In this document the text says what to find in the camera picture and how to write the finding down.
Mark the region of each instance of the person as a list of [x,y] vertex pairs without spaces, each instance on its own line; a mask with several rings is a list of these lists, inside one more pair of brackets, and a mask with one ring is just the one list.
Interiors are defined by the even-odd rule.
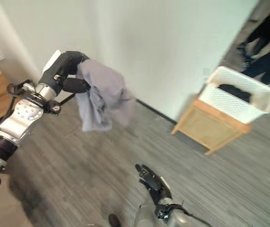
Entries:
[[261,82],[264,84],[270,84],[270,52],[261,58],[257,59],[242,74],[245,74],[251,78],[254,78],[260,74],[263,74]]
[[[259,39],[257,44],[253,47],[250,53],[247,52],[246,47],[249,43]],[[267,16],[264,21],[242,42],[237,51],[244,58],[242,64],[243,69],[248,68],[253,58],[270,42],[270,15]]]

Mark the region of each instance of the shoe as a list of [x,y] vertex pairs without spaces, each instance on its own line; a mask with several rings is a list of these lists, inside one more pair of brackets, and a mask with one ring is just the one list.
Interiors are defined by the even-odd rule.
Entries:
[[251,58],[245,58],[245,60],[242,62],[242,69],[243,69],[243,71],[244,70],[246,70],[246,69],[248,69],[250,66],[251,66],[251,64],[252,64],[252,59]]
[[247,51],[246,51],[246,43],[241,43],[240,45],[237,46],[237,52],[243,57],[247,57]]
[[121,227],[118,217],[114,214],[110,214],[110,216],[108,216],[108,221],[111,227]]

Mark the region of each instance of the baseboard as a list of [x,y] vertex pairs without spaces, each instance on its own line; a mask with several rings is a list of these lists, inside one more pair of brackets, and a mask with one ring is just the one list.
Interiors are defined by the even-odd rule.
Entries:
[[[75,97],[75,94],[70,95],[69,97],[65,98],[64,100],[62,100],[60,102],[60,105],[65,104],[66,102],[68,102],[69,100],[71,100],[73,97]],[[145,102],[142,102],[139,99],[136,99],[137,103],[143,105],[144,107],[146,107],[147,109],[153,111],[154,113],[158,114],[159,116],[163,117],[165,120],[173,123],[173,124],[177,124],[177,122],[171,118],[169,118],[168,116],[166,116],[165,114],[159,112],[158,110],[155,110],[153,107],[151,107],[150,105],[146,104]]]
[[146,104],[145,102],[142,102],[140,99],[137,99],[137,103],[143,105],[144,107],[146,107],[147,109],[153,111],[154,113],[158,114],[159,116],[163,117],[165,120],[173,123],[173,124],[177,124],[177,122],[171,118],[169,118],[168,116],[166,116],[165,114],[159,112],[158,110],[155,110],[153,107],[151,107],[150,105]]

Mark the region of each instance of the gray cloth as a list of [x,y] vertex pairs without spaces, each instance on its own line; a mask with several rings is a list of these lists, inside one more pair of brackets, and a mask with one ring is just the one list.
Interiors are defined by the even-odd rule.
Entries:
[[76,94],[83,131],[110,130],[110,119],[127,125],[136,100],[126,89],[120,73],[97,61],[86,60],[78,65],[76,78],[85,79],[91,86],[88,92]]

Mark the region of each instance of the robotic hand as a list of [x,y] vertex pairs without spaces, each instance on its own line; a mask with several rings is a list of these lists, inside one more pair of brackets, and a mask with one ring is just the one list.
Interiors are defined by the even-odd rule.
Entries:
[[139,176],[143,178],[139,182],[148,190],[153,204],[146,201],[140,206],[134,227],[157,227],[159,219],[162,219],[168,227],[191,227],[188,217],[211,227],[207,221],[189,213],[182,205],[173,202],[170,187],[163,177],[158,176],[146,165],[136,164],[135,167]]
[[77,66],[89,58],[80,53],[56,51],[47,62],[43,76],[38,85],[34,87],[30,80],[14,86],[10,84],[8,93],[14,99],[23,94],[23,99],[16,103],[13,114],[4,117],[0,124],[0,172],[5,170],[7,160],[14,154],[21,141],[31,134],[38,120],[44,113],[58,115],[61,111],[60,104],[53,99],[65,90],[71,93],[84,93],[90,85],[81,79],[68,78],[68,75],[77,73]]

